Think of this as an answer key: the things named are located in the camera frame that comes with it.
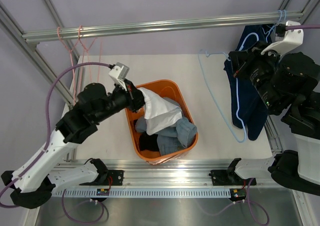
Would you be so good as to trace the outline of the white garment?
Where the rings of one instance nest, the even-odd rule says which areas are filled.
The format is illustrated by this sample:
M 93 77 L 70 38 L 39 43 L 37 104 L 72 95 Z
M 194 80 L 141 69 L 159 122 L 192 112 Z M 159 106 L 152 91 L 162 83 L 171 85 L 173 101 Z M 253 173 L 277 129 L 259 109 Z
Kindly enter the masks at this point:
M 140 87 L 139 90 L 142 91 L 145 105 L 144 115 L 135 123 L 136 132 L 146 132 L 148 135 L 176 135 L 176 123 L 183 117 L 181 107 L 147 88 Z

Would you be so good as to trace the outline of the dark blue denim garment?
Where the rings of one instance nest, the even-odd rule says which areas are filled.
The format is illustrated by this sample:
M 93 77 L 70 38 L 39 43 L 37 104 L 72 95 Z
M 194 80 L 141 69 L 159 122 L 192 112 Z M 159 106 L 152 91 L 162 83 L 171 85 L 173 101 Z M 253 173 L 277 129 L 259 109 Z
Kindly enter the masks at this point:
M 271 38 L 267 36 L 271 27 L 271 24 L 245 26 L 236 50 L 246 50 L 258 40 L 271 42 Z M 259 137 L 266 122 L 267 108 L 251 81 L 237 80 L 233 77 L 230 61 L 224 62 L 224 70 L 230 86 L 232 123 L 239 129 L 246 126 L 248 139 L 254 141 Z

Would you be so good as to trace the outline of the black skirt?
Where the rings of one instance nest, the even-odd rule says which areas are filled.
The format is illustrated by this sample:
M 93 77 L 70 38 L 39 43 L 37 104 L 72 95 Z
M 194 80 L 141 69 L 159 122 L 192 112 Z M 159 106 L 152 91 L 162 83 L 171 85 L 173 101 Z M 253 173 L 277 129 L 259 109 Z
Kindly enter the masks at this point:
M 139 149 L 140 151 L 144 150 L 149 150 L 152 152 L 159 152 L 159 147 L 158 147 L 158 135 L 153 134 L 153 135 L 148 135 L 146 132 L 141 134 L 139 137 Z

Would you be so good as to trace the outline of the pink hanger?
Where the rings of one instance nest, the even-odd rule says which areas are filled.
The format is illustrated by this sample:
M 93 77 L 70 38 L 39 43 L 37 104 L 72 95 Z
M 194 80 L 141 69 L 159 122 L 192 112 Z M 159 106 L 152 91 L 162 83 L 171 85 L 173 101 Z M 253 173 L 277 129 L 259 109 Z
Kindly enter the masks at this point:
M 91 48 L 93 47 L 93 45 L 95 45 L 96 40 L 98 39 L 98 37 L 95 37 L 87 45 L 87 39 L 82 40 L 82 37 L 84 36 L 82 34 L 83 31 L 84 31 L 84 27 L 82 25 L 80 25 L 79 28 L 78 28 L 78 33 L 77 33 L 77 36 L 78 36 L 77 42 L 79 42 L 81 47 L 82 47 L 82 60 L 81 60 L 82 63 L 85 62 L 85 58 L 86 58 L 86 62 L 90 62 L 91 61 L 90 60 L 90 51 L 91 51 Z M 102 62 L 102 60 L 101 60 L 101 58 L 102 58 L 102 50 L 103 50 L 103 40 L 100 39 L 99 40 L 99 56 L 98 56 L 99 59 L 98 59 L 98 62 Z M 80 76 L 81 76 L 80 82 L 82 83 L 81 85 L 84 85 L 82 76 L 84 75 L 85 69 L 87 69 L 88 73 L 89 73 L 89 82 L 90 83 L 94 82 L 93 81 L 93 73 L 92 73 L 91 66 L 90 65 L 89 66 L 84 66 L 84 67 L 81 67 L 80 70 L 79 70 Z M 97 82 L 99 82 L 99 80 L 100 80 L 100 67 L 98 67 L 96 79 L 97 79 Z
M 74 106 L 77 102 L 76 96 L 77 96 L 77 89 L 78 89 L 78 76 L 76 76 L 77 69 L 74 68 L 75 64 L 74 62 L 77 62 L 78 59 L 75 58 L 74 52 L 76 51 L 77 44 L 81 41 L 81 30 L 82 26 L 79 26 L 78 28 L 78 35 L 77 35 L 77 41 L 73 46 L 70 46 L 68 43 L 65 43 L 63 40 L 63 37 L 61 36 L 61 27 L 58 27 L 56 30 L 57 36 L 59 41 L 63 44 L 63 46 L 67 49 L 70 57 L 71 62 L 71 71 L 72 71 L 72 85 L 73 85 L 73 91 L 72 91 L 72 106 Z

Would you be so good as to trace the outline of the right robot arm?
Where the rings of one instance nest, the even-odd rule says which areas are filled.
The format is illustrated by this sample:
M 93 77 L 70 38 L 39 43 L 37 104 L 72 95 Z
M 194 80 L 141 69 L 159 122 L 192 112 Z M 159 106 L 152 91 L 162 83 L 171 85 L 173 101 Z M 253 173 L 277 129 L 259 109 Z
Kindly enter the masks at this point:
M 231 51 L 231 75 L 250 81 L 269 115 L 280 115 L 299 146 L 285 150 L 267 165 L 279 185 L 319 195 L 320 185 L 320 94 L 314 88 L 320 81 L 320 67 L 303 54 L 284 56 L 258 41 L 243 51 Z

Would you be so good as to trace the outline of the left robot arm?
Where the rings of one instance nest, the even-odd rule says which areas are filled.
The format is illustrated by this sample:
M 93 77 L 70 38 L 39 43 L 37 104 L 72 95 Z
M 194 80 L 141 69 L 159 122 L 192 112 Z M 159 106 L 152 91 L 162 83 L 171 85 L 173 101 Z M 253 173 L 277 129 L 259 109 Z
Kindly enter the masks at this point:
M 21 168 L 5 171 L 1 179 L 6 188 L 12 188 L 11 208 L 37 208 L 57 191 L 75 185 L 102 185 L 109 170 L 100 159 L 91 159 L 84 165 L 62 173 L 52 173 L 62 156 L 77 148 L 94 134 L 104 120 L 127 108 L 137 112 L 145 104 L 141 90 L 129 80 L 124 87 L 116 85 L 111 93 L 103 84 L 88 84 L 78 95 L 78 102 L 50 131 L 46 143 Z

